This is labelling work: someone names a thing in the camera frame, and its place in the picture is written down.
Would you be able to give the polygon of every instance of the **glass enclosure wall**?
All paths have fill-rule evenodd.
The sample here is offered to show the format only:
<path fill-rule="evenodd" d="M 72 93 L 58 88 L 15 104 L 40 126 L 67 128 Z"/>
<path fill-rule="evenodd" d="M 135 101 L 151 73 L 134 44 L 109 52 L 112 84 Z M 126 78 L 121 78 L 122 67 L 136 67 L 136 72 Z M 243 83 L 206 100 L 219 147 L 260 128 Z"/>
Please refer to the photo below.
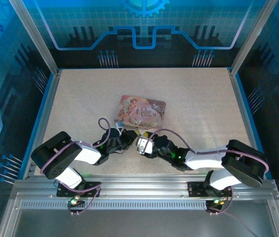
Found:
<path fill-rule="evenodd" d="M 265 0 L 25 0 L 60 68 L 229 67 Z"/>
<path fill-rule="evenodd" d="M 49 75 L 10 3 L 1 0 L 0 220 L 18 175 Z"/>
<path fill-rule="evenodd" d="M 279 187 L 279 1 L 240 68 L 239 76 Z"/>

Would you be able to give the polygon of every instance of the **purple cable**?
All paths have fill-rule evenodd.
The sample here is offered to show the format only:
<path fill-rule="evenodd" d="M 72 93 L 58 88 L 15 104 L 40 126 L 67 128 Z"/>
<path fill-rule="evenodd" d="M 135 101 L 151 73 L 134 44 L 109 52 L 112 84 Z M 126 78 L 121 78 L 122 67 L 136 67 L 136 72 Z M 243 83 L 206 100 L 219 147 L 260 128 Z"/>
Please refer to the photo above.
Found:
<path fill-rule="evenodd" d="M 226 208 L 224 210 L 220 211 L 220 210 L 217 209 L 219 211 L 219 212 L 217 212 L 217 215 L 220 215 L 220 214 L 223 214 L 224 212 L 226 212 L 228 210 L 228 208 L 230 207 L 230 205 L 232 204 L 232 201 L 234 199 L 234 189 L 233 189 L 233 187 L 230 187 L 230 188 L 231 188 L 231 192 L 232 192 L 232 195 L 230 197 L 230 201 L 229 201 L 228 205 L 226 206 Z"/>
<path fill-rule="evenodd" d="M 85 209 L 83 209 L 82 211 L 77 211 L 77 212 L 73 212 L 70 207 L 68 206 L 68 211 L 72 214 L 72 215 L 79 215 L 81 213 L 84 213 L 85 211 L 87 211 L 89 209 L 89 207 L 91 206 L 91 204 L 93 203 L 95 197 L 99 194 L 100 189 L 101 189 L 101 185 L 99 185 L 100 187 L 97 188 L 97 191 L 94 195 L 94 197 L 92 198 L 92 200 L 89 202 L 88 206 L 86 206 Z"/>
<path fill-rule="evenodd" d="M 85 145 L 85 146 L 97 148 L 97 147 L 102 146 L 104 143 L 106 143 L 106 142 L 108 141 L 109 137 L 110 137 L 110 134 L 111 134 L 111 126 L 110 126 L 109 121 L 108 121 L 106 118 L 100 118 L 99 121 L 98 121 L 99 124 L 100 124 L 100 121 L 101 121 L 101 120 L 105 120 L 105 122 L 106 122 L 106 123 L 108 124 L 108 126 L 109 126 L 109 128 L 108 128 L 108 130 L 109 130 L 108 135 L 106 136 L 105 140 L 104 140 L 102 143 L 100 143 L 100 144 L 98 144 L 98 145 L 95 145 L 95 146 L 92 146 L 92 145 L 90 145 L 90 144 L 88 144 L 88 143 L 86 143 L 86 142 L 82 142 L 82 141 L 74 141 L 74 142 L 71 142 L 71 143 L 65 145 L 63 148 L 61 148 L 55 155 L 52 156 L 52 158 L 49 159 L 49 161 L 47 161 L 47 162 L 43 165 L 43 167 L 40 169 L 40 174 L 41 174 L 41 175 L 44 175 L 43 172 L 44 172 L 44 170 L 46 169 L 46 167 L 49 166 L 50 163 L 52 163 L 64 150 L 66 150 L 66 149 L 67 149 L 68 147 L 70 147 L 72 144 L 83 144 L 83 145 Z"/>
<path fill-rule="evenodd" d="M 254 159 L 254 160 L 256 160 L 256 161 L 262 163 L 262 164 L 265 166 L 265 168 L 266 168 L 265 171 L 264 171 L 265 174 L 269 171 L 269 166 L 268 166 L 268 164 L 267 164 L 265 161 L 263 161 L 262 159 L 260 159 L 260 158 L 258 158 L 258 157 L 255 157 L 255 156 L 253 156 L 253 155 L 250 155 L 250 154 L 247 154 L 247 153 L 244 153 L 244 152 L 238 152 L 238 151 L 233 151 L 233 150 L 219 150 L 219 151 L 212 151 L 212 152 L 196 152 L 196 151 L 194 151 L 194 150 L 189 146 L 189 144 L 183 139 L 183 137 L 181 137 L 181 136 L 180 136 L 178 133 L 176 133 L 175 131 L 172 131 L 172 130 L 167 129 L 167 128 L 161 128 L 161 129 L 155 131 L 153 134 L 151 134 L 150 137 L 148 138 L 148 141 L 147 141 L 146 145 L 145 145 L 144 151 L 146 150 L 146 148 L 147 148 L 147 146 L 148 146 L 148 143 L 151 141 L 152 137 L 153 137 L 155 134 L 157 134 L 158 132 L 161 132 L 161 131 L 168 131 L 168 132 L 172 132 L 173 134 L 177 135 L 177 136 L 181 139 L 181 141 L 187 146 L 187 148 L 188 148 L 192 153 L 194 153 L 194 154 L 196 154 L 196 155 L 210 155 L 210 154 L 216 154 L 216 153 L 220 153 L 220 152 L 222 152 L 222 153 L 226 153 L 226 152 L 228 152 L 228 153 L 234 153 L 234 154 L 237 154 L 237 155 L 241 155 L 241 156 L 245 156 L 245 157 Z"/>
<path fill-rule="evenodd" d="M 98 125 L 100 126 L 100 128 L 102 128 L 103 130 L 107 130 L 106 128 L 104 128 L 102 125 L 101 125 L 101 119 L 98 120 Z"/>
<path fill-rule="evenodd" d="M 96 189 L 96 188 L 100 188 L 100 187 L 101 187 L 101 184 L 98 184 L 98 185 L 96 185 L 96 186 L 94 186 L 94 187 L 92 187 L 92 188 L 89 188 L 89 189 L 77 190 L 77 189 L 69 188 L 68 185 L 63 184 L 63 183 L 60 182 L 60 181 L 58 181 L 58 182 L 59 182 L 62 186 L 64 186 L 66 189 L 68 189 L 68 190 L 70 190 L 70 191 L 72 191 L 72 192 L 75 192 L 75 193 L 86 193 L 86 192 L 89 192 L 89 191 L 91 191 L 91 190 L 93 190 L 93 189 Z"/>
<path fill-rule="evenodd" d="M 212 209 L 214 211 L 217 211 L 218 214 L 220 213 L 219 210 L 217 208 L 213 208 L 213 207 L 210 207 L 209 209 Z M 237 216 L 233 215 L 233 214 L 230 214 L 228 212 L 224 212 L 224 214 L 230 216 L 230 217 L 233 217 L 234 219 L 236 219 L 237 221 L 239 221 L 240 223 L 242 223 L 242 225 L 250 232 L 252 233 L 253 236 L 255 237 L 258 237 L 258 235 L 256 235 L 246 224 L 244 221 L 242 221 L 241 219 L 239 219 Z"/>

